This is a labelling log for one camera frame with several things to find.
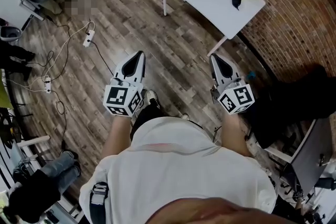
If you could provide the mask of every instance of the black strap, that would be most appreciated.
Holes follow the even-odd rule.
[[[90,217],[93,224],[106,224],[105,199],[109,193],[106,182],[96,183],[90,195]]]

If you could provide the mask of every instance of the white shoe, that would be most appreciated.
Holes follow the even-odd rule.
[[[146,98],[147,104],[151,104],[151,102],[155,102],[157,107],[160,108],[158,104],[158,95],[156,94],[156,92],[154,92],[153,90],[147,90],[145,94],[145,98]]]
[[[188,115],[188,114],[183,114],[183,115],[181,116],[181,119],[182,119],[182,120],[186,120],[186,121],[188,121],[190,118],[189,118],[189,115]]]

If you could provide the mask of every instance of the wooden floor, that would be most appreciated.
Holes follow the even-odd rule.
[[[222,34],[199,12],[183,0],[167,0],[168,16],[163,16],[162,0],[97,0],[97,11],[91,15],[96,23],[94,41],[111,70],[127,55],[143,50],[146,54],[144,85],[157,92],[160,103],[171,116],[183,113],[201,125],[209,135],[220,126],[221,108],[214,105],[209,90],[213,85],[207,53],[222,38]],[[64,24],[64,16],[57,23]],[[68,22],[71,33],[82,28],[87,21],[76,16]],[[95,46],[83,47],[85,34],[75,35],[69,44],[69,60],[64,74],[52,83],[66,106],[67,145],[79,154],[82,175],[71,187],[71,194],[79,195],[81,185],[92,175],[108,136],[113,117],[102,105],[105,85],[111,74],[99,57]],[[20,45],[37,54],[36,61],[45,62],[50,50],[55,52],[67,39],[65,27],[57,28],[49,21],[33,19],[26,29]],[[225,42],[220,54],[234,59],[244,74],[253,71],[252,81],[256,92],[268,83],[268,77],[255,57],[235,38]],[[66,59],[66,49],[60,54],[49,76],[61,71]],[[43,67],[34,65],[29,83],[41,76]],[[19,75],[15,81],[22,83]],[[34,115],[25,119],[32,136],[50,135],[50,151],[45,159],[60,153],[64,118],[56,110],[58,100],[54,93],[29,92],[15,86],[18,101],[28,106],[22,110]],[[44,89],[41,80],[33,90]]]

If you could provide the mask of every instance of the power strip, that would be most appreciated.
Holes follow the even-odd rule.
[[[93,31],[93,30],[90,30],[89,32],[88,32],[88,34],[86,35],[86,37],[85,37],[85,40],[84,40],[84,43],[83,43],[83,46],[84,47],[89,47],[90,46],[90,44],[91,44],[91,40],[93,40],[93,37],[95,36],[95,31]]]
[[[46,84],[46,92],[51,93],[51,78],[46,78],[45,84]]]

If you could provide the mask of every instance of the white shirt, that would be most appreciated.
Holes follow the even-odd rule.
[[[146,122],[130,148],[99,163],[79,197],[90,223],[90,193],[102,180],[110,189],[107,224],[146,223],[181,198],[221,197],[266,212],[276,201],[272,183],[254,159],[216,146],[194,123],[172,117]]]

